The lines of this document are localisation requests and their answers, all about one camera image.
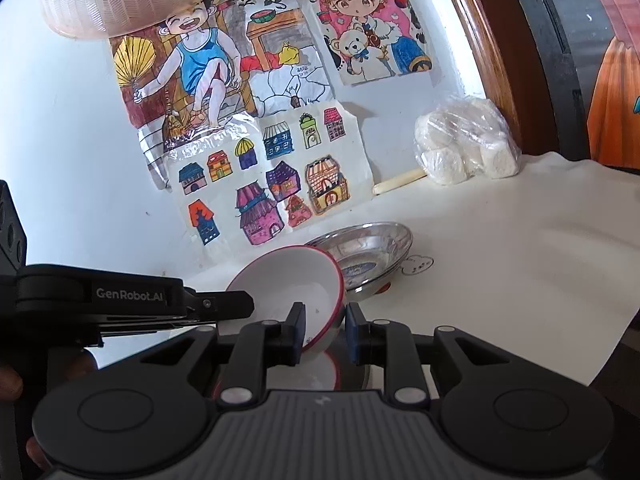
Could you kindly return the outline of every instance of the wooden stick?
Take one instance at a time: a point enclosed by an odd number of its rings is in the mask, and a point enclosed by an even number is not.
[[[400,174],[389,180],[385,180],[384,182],[380,182],[373,187],[374,195],[382,195],[387,191],[391,191],[393,189],[398,189],[399,187],[406,186],[414,182],[415,180],[419,180],[422,177],[427,176],[422,168],[415,168],[414,170],[407,171],[406,173]]]

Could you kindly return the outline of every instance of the boy drawing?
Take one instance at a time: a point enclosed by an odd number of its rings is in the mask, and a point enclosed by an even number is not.
[[[212,1],[203,0],[166,19],[159,33],[180,36],[180,41],[164,62],[158,77],[135,92],[136,103],[164,87],[180,68],[182,87],[194,97],[187,127],[196,128],[207,120],[202,102],[209,91],[209,124],[213,128],[219,126],[218,115],[226,87],[237,88],[241,82],[240,53],[233,40],[218,28],[202,28],[214,12],[216,6]]]
[[[424,55],[413,38],[403,36],[395,22],[374,18],[373,14],[384,6],[386,0],[322,0],[333,12],[351,16],[350,28],[360,24],[369,39],[369,44],[383,51],[391,47],[392,67],[403,74],[430,70],[431,60]]]

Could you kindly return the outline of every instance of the finger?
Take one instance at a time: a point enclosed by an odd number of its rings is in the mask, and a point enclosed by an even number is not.
[[[12,402],[22,395],[22,379],[10,366],[0,366],[0,400]]]
[[[47,457],[44,455],[44,451],[34,436],[27,440],[27,455],[29,455],[33,463],[43,471],[51,467]]]
[[[97,369],[98,364],[95,362],[94,355],[88,350],[83,350],[82,354],[66,369],[65,377],[69,380],[77,379]]]

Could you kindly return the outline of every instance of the blue tank top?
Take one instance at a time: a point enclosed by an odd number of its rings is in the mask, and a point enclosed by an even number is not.
[[[212,59],[222,59],[228,68],[229,59],[222,47],[218,44],[218,29],[209,29],[209,39],[198,50],[189,50],[182,42],[178,43],[178,48],[182,54],[182,65],[180,72],[182,73],[182,87],[189,95],[196,93],[196,86],[202,77],[207,63]],[[227,78],[225,84],[228,84],[231,77],[231,71],[227,70]]]

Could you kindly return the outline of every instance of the house drawing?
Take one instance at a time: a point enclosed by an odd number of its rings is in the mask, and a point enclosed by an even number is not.
[[[264,149],[267,152],[267,160],[293,151],[291,131],[285,121],[273,126],[267,126],[264,129],[262,140],[264,141]]]
[[[233,173],[229,158],[223,150],[209,155],[207,167],[209,168],[209,176],[211,177],[212,182]]]
[[[238,140],[234,153],[240,162],[241,170],[246,170],[247,168],[258,164],[258,159],[255,156],[254,144],[251,142],[251,139],[247,139],[245,137],[244,139]]]
[[[338,108],[327,108],[324,111],[324,126],[329,133],[329,141],[339,139],[345,135],[342,116]]]
[[[204,245],[220,236],[220,231],[213,221],[213,211],[205,206],[202,200],[196,200],[189,204],[189,217],[191,225],[198,230]]]
[[[287,213],[289,213],[289,221],[287,221],[287,223],[290,227],[297,227],[313,216],[311,209],[306,206],[305,202],[298,195],[292,195],[289,198],[285,209]]]
[[[240,228],[251,245],[271,240],[284,227],[275,200],[267,197],[257,181],[238,189],[236,209],[240,211]]]
[[[185,195],[199,190],[207,185],[207,179],[204,177],[204,170],[197,162],[187,164],[178,172],[178,181],[182,184],[182,190]]]
[[[305,139],[305,148],[307,150],[322,142],[318,128],[316,128],[316,120],[311,114],[302,114],[300,116],[300,129],[302,130],[302,136]]]
[[[309,186],[309,200],[317,215],[349,199],[347,180],[331,155],[307,164],[305,179]]]
[[[276,202],[282,202],[300,191],[300,176],[298,172],[284,160],[274,170],[267,171],[266,177],[267,186],[269,186],[269,190]]]

